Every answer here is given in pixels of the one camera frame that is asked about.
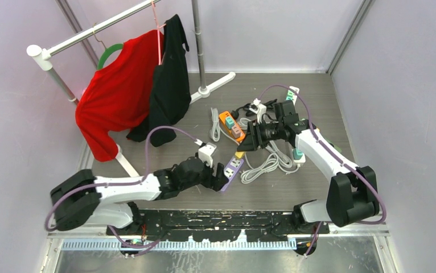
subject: orange power strip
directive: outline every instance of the orange power strip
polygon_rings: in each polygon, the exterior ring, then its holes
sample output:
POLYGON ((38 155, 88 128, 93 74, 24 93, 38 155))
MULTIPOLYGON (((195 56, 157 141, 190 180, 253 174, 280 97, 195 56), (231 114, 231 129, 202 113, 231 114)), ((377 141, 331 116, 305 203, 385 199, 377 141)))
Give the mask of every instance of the orange power strip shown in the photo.
POLYGON ((235 138, 236 141, 241 142, 241 141, 245 138, 245 133, 241 130, 241 128, 239 127, 239 125, 238 125, 238 123, 235 121, 235 119, 232 118, 232 115, 230 115, 230 112, 225 111, 225 112, 221 113, 221 114, 219 115, 219 118, 220 118, 221 122, 223 123, 223 125, 225 126, 225 129, 228 131, 228 134, 229 134, 230 136, 232 136, 233 138, 235 138), (233 127, 232 127, 232 129, 233 129, 234 132, 233 132, 232 130, 230 130, 230 129, 227 127, 227 118, 228 118, 228 117, 229 117, 230 119, 232 119, 232 120, 234 121, 234 123, 235 123, 235 124, 233 125, 233 127))

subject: red shirt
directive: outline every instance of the red shirt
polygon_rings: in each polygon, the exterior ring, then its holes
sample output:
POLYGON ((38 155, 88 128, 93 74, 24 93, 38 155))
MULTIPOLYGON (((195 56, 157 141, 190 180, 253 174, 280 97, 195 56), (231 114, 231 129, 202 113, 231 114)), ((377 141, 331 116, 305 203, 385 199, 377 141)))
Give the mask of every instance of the red shirt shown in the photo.
POLYGON ((116 60, 96 71, 77 104, 76 123, 98 161, 117 155, 109 131, 134 128, 148 116, 157 44, 156 30, 125 42, 116 60))

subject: pink hanger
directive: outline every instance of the pink hanger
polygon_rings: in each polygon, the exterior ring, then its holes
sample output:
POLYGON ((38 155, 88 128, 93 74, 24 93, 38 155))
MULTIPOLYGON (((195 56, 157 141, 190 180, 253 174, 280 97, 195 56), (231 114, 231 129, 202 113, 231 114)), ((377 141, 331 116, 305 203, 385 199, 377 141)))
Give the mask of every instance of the pink hanger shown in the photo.
POLYGON ((153 14, 154 14, 154 22, 156 22, 156 32, 158 33, 158 65, 161 64, 161 36, 159 29, 164 27, 166 24, 163 24, 162 26, 159 26, 158 19, 156 18, 156 5, 154 4, 154 1, 151 0, 151 7, 153 8, 153 14))

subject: white clothes rack pole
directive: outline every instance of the white clothes rack pole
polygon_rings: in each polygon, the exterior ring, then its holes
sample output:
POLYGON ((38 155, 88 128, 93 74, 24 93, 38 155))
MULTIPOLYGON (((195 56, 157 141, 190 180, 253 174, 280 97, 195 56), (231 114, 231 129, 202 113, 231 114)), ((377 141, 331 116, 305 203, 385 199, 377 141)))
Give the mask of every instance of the white clothes rack pole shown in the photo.
MULTIPOLYGON (((230 72, 226 76, 222 77, 221 79, 213 82, 210 85, 206 84, 205 80, 205 70, 204 70, 204 58, 203 58, 203 47, 201 45, 201 28, 200 28, 200 19, 199 19, 199 9, 198 9, 198 0, 191 0, 192 8, 193 8, 193 19, 195 24, 195 36, 196 36, 196 47, 198 49, 198 66, 199 66, 199 72, 200 72, 200 87, 198 88, 198 91, 191 95, 191 103, 199 100, 200 98, 206 98, 209 96, 209 94, 216 90, 217 88, 223 86, 224 84, 230 82, 235 77, 234 72, 230 72)), ((73 37, 49 48, 41 48, 38 45, 30 45, 27 47, 27 54, 31 56, 35 62, 41 67, 42 70, 49 73, 54 81, 58 84, 58 86, 64 91, 64 93, 68 96, 69 101, 74 102, 77 104, 79 101, 76 98, 76 96, 72 93, 70 88, 67 86, 65 81, 59 76, 57 71, 55 71, 52 67, 52 63, 49 61, 49 59, 56 55, 57 53, 81 42, 84 39, 87 39, 94 35, 95 33, 98 33, 117 22, 120 22, 127 17, 138 13, 139 11, 151 6, 151 0, 146 0, 140 4, 137 4, 136 6, 125 10, 118 15, 111 17, 107 20, 105 20, 102 23, 96 24, 94 27, 81 31, 74 35, 73 37)))

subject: clothes rack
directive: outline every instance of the clothes rack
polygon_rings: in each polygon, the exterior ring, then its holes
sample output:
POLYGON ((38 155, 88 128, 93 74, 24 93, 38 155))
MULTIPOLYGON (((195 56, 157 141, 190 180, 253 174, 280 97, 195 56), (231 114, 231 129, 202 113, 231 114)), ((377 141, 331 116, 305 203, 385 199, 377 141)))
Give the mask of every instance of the clothes rack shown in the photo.
MULTIPOLYGON (((219 87, 223 86, 224 84, 230 82, 235 77, 234 72, 228 73, 226 76, 220 78, 219 80, 207 85, 206 79, 205 79, 205 69, 204 69, 204 54, 203 54, 203 47, 201 45, 201 28, 200 28, 200 18, 199 18, 199 9, 198 9, 198 0, 191 0, 191 5, 193 9, 193 19, 194 19, 194 25, 195 25, 195 38, 196 38, 196 48, 198 52, 198 66, 199 66, 199 73, 200 73, 200 86, 198 88, 198 91, 193 93, 191 95, 191 104, 200 98, 206 98, 209 96, 209 94, 218 89, 219 87)), ((55 71, 55 69, 52 66, 52 63, 50 62, 50 58, 59 52, 62 52, 66 50, 67 48, 91 37, 92 35, 105 30, 106 28, 130 17, 133 14, 136 14, 140 12, 141 10, 144 10, 147 7, 151 6, 151 0, 143 1, 134 7, 131 7, 128 10, 125 10, 99 24, 95 24, 92 28, 89 28, 87 30, 81 31, 79 33, 76 33, 73 37, 70 37, 69 39, 49 48, 41 48, 38 45, 30 45, 27 47, 27 54, 32 57, 35 62, 40 66, 40 68, 44 71, 46 71, 53 80, 57 83, 57 85, 62 89, 62 91, 67 95, 69 101, 73 102, 74 104, 78 104, 79 100, 74 95, 74 93, 71 91, 69 86, 65 83, 65 81, 60 77, 60 75, 55 71)), ((132 165, 126 160, 126 158, 122 155, 121 149, 119 148, 119 153, 116 156, 116 159, 119 161, 119 163, 123 166, 123 168, 126 170, 126 172, 130 176, 137 176, 138 173, 136 170, 132 167, 132 165)))

